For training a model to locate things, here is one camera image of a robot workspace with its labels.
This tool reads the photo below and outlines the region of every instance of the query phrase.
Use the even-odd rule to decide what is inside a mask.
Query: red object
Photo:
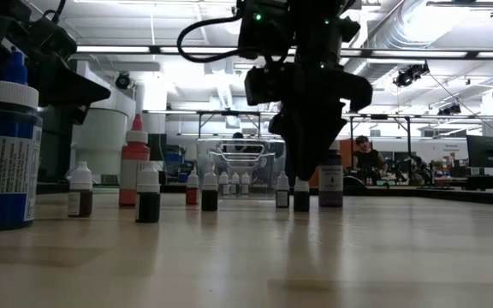
[[[197,205],[199,203],[199,189],[188,188],[186,190],[186,205]]]
[[[142,131],[142,119],[140,114],[137,114],[133,129],[127,132],[127,145],[123,146],[121,152],[120,206],[136,205],[136,176],[144,167],[143,162],[150,160],[150,148],[146,144],[147,133]]]

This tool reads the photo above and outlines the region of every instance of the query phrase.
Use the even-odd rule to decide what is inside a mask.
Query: red paint bottle
[[[127,132],[127,145],[121,152],[119,181],[119,206],[133,208],[136,205],[136,177],[150,160],[147,133],[142,130],[140,114],[134,118],[133,129]]]
[[[187,177],[186,205],[197,205],[199,203],[199,177],[197,169],[193,167],[192,173]]]

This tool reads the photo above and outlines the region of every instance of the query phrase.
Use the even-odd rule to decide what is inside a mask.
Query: white cap
[[[69,176],[69,189],[92,190],[92,173],[86,167],[86,162],[79,162]]]
[[[228,173],[223,171],[222,174],[220,175],[220,184],[228,184],[229,183],[229,176]]]
[[[277,190],[289,190],[290,186],[288,185],[288,177],[284,171],[281,171],[281,174],[277,178]]]
[[[159,173],[155,170],[155,162],[145,162],[144,168],[138,173],[139,193],[159,193]]]
[[[231,182],[234,184],[239,184],[239,175],[236,172],[231,177]]]
[[[0,81],[0,103],[19,104],[37,110],[39,92],[30,86]]]
[[[340,141],[339,140],[334,140],[332,142],[332,145],[330,145],[330,150],[331,151],[339,151],[340,150]]]
[[[147,133],[143,131],[134,131],[130,130],[127,132],[127,137],[126,137],[127,142],[141,142],[141,143],[147,143]]]
[[[187,177],[187,188],[199,188],[199,177],[197,176],[197,169],[193,167],[192,173]]]
[[[203,178],[203,190],[204,191],[207,191],[207,190],[217,191],[218,190],[216,175],[214,174],[214,172],[212,172],[212,170],[205,173],[205,177]]]
[[[309,192],[309,184],[306,181],[300,180],[296,176],[296,186],[294,187],[295,192]]]
[[[250,176],[247,172],[245,172],[245,174],[241,177],[241,183],[250,184]]]

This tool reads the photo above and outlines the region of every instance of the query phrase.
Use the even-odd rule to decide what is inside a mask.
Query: bottle
[[[239,175],[236,172],[231,177],[231,186],[229,187],[229,194],[232,196],[238,196],[241,194],[241,183],[239,182]]]
[[[192,173],[187,177],[186,205],[197,205],[199,203],[199,177],[197,169],[193,167]]]
[[[136,222],[159,222],[161,208],[161,186],[159,173],[155,170],[155,162],[146,162],[138,173],[136,196]]]
[[[241,195],[248,196],[250,188],[250,176],[247,172],[241,177]]]
[[[33,222],[43,120],[27,85],[24,55],[11,54],[0,80],[0,230]]]
[[[288,186],[288,177],[284,171],[281,171],[277,178],[275,204],[277,208],[290,207],[290,187]]]
[[[214,171],[210,170],[203,177],[203,192],[201,193],[201,210],[218,210],[218,184]]]
[[[340,142],[334,140],[318,173],[318,205],[321,207],[343,206],[343,167],[339,152]]]
[[[221,196],[229,196],[229,176],[228,173],[223,171],[218,181],[219,190]]]
[[[69,178],[68,217],[92,214],[92,173],[86,162],[79,162]]]
[[[137,114],[133,129],[127,132],[127,145],[121,154],[121,175],[119,181],[119,206],[134,207],[136,205],[136,179],[143,169],[144,162],[150,160],[150,148],[147,144],[147,133],[142,131],[142,118]]]
[[[308,212],[310,208],[309,199],[309,184],[296,177],[296,186],[294,186],[294,211]]]

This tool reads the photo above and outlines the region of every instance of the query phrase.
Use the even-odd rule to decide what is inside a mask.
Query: blue bottle
[[[33,222],[43,126],[38,103],[24,55],[13,52],[0,80],[0,230]]]

